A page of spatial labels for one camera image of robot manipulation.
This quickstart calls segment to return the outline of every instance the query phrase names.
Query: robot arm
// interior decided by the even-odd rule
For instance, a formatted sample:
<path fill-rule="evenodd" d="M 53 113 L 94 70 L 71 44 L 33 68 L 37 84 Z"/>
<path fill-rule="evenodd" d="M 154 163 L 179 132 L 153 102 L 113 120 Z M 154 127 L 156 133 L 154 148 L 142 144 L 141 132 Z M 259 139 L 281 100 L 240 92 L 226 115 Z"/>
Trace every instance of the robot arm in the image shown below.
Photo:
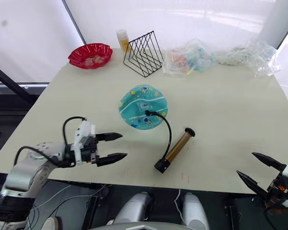
<path fill-rule="evenodd" d="M 74 167 L 83 161 L 96 163 L 99 167 L 115 163 L 127 155 L 114 153 L 101 158 L 97 143 L 115 140 L 122 135 L 95 132 L 95 126 L 84 120 L 75 132 L 73 144 L 65 146 L 64 143 L 43 142 L 34 146 L 56 164 L 30 150 L 25 159 L 12 168 L 0 192 L 0 230 L 21 230 L 26 226 L 34 200 L 55 168 Z"/>
<path fill-rule="evenodd" d="M 282 205 L 288 207 L 288 165 L 282 164 L 261 153 L 253 152 L 252 154 L 262 163 L 269 167 L 271 166 L 275 168 L 280 173 L 276 179 L 271 182 L 270 186 L 267 188 L 267 191 L 259 187 L 257 182 L 248 175 L 237 171 L 239 177 L 251 190 L 262 196 L 265 201 L 269 201 L 271 199 L 283 200 Z"/>

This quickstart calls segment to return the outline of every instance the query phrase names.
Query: blue decorative plate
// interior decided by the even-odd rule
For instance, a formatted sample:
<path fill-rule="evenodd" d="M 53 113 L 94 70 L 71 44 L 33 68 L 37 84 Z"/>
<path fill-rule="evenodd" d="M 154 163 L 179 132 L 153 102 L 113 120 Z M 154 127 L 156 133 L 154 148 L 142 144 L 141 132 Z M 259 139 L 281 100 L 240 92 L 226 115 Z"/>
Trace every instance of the blue decorative plate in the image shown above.
<path fill-rule="evenodd" d="M 146 116 L 146 110 L 156 111 L 164 117 L 168 114 L 168 104 L 163 94 L 150 85 L 134 87 L 119 103 L 121 117 L 128 125 L 137 129 L 151 129 L 163 121 L 158 116 Z"/>

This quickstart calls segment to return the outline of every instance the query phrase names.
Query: floor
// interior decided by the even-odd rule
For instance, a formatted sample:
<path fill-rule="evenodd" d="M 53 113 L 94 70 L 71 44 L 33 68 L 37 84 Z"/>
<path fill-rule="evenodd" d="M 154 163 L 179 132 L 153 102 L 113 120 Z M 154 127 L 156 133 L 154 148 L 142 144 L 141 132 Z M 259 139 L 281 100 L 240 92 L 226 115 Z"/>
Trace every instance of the floor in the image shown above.
<path fill-rule="evenodd" d="M 0 115 L 0 149 L 23 117 L 23 115 Z M 0 184 L 3 182 L 4 175 L 0 175 Z M 60 202 L 76 195 L 82 195 L 82 197 L 73 198 L 64 203 L 54 214 L 60 218 L 60 223 L 64 230 L 82 229 L 89 201 L 89 197 L 83 197 L 83 195 L 93 194 L 101 186 L 99 184 L 67 184 L 65 182 L 49 181 L 36 198 L 35 206 L 43 204 L 58 191 L 69 185 L 71 186 L 53 197 L 50 202 L 44 204 L 38 211 L 36 210 L 35 214 L 31 212 L 29 216 L 31 229 L 39 230 L 45 219 Z M 173 202 L 178 194 L 177 189 L 113 185 L 107 190 L 108 195 L 103 194 L 102 198 L 98 200 L 95 217 L 90 223 L 92 227 L 103 226 L 110 219 L 114 219 L 123 204 L 134 194 L 142 191 L 148 192 L 154 199 L 153 208 L 148 217 L 149 221 L 180 223 L 180 217 Z M 256 199 L 253 199 L 252 195 L 241 196 L 239 194 L 182 190 L 181 197 L 187 192 L 192 192 L 199 197 L 206 211 L 210 230 L 231 229 L 228 213 L 225 209 L 229 203 L 236 205 L 238 212 L 241 214 L 240 230 L 272 230 L 264 219 L 261 205 L 256 202 Z M 274 215 L 270 216 L 270 218 L 279 230 L 287 229 L 288 214 Z"/>

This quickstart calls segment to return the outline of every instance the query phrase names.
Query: white curtain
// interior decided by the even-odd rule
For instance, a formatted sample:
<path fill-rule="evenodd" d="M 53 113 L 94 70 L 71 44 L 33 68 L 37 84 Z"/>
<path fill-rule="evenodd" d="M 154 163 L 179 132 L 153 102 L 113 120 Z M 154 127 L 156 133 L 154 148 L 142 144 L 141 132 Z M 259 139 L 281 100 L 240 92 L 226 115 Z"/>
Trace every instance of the white curtain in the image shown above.
<path fill-rule="evenodd" d="M 82 45 L 60 0 L 0 0 L 0 69 L 15 82 L 50 82 Z"/>
<path fill-rule="evenodd" d="M 155 31 L 161 47 L 198 38 L 227 48 L 251 39 L 277 46 L 288 30 L 288 0 L 66 0 L 87 43 L 118 48 L 115 32 L 129 39 Z"/>

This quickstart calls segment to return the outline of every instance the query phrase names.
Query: cable connector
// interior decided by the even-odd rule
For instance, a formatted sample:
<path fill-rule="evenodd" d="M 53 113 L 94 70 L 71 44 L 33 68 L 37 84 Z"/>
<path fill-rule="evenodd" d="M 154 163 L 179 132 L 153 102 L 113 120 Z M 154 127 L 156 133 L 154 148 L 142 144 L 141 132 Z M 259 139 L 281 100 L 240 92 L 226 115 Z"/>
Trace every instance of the cable connector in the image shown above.
<path fill-rule="evenodd" d="M 146 111 L 145 111 L 145 115 L 146 115 L 146 116 L 157 116 L 158 113 L 157 113 L 157 112 L 150 112 L 149 110 L 146 110 Z"/>

